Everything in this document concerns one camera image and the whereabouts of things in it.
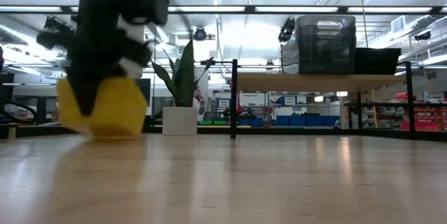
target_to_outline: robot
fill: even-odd
[[[117,24],[165,25],[168,5],[169,0],[80,0],[75,31],[38,35],[46,48],[67,50],[67,77],[57,83],[64,125],[94,137],[141,133],[147,104],[133,78],[152,53]]]

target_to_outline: potted plant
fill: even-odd
[[[212,58],[205,65],[207,71]],[[174,107],[163,108],[163,135],[191,136],[197,135],[197,109],[193,108],[193,94],[202,75],[195,80],[194,77],[194,47],[193,41],[184,48],[182,58],[174,63],[169,58],[172,78],[166,69],[152,62],[154,71],[166,84],[174,98]]]

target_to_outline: snake plant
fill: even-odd
[[[191,107],[193,105],[193,93],[198,81],[202,78],[212,63],[212,58],[207,60],[205,70],[197,80],[194,80],[194,46],[193,41],[184,48],[182,58],[177,59],[175,63],[169,58],[170,68],[173,71],[172,78],[168,71],[152,61],[152,66],[158,77],[166,84],[169,92],[174,97],[174,103],[177,107]]]

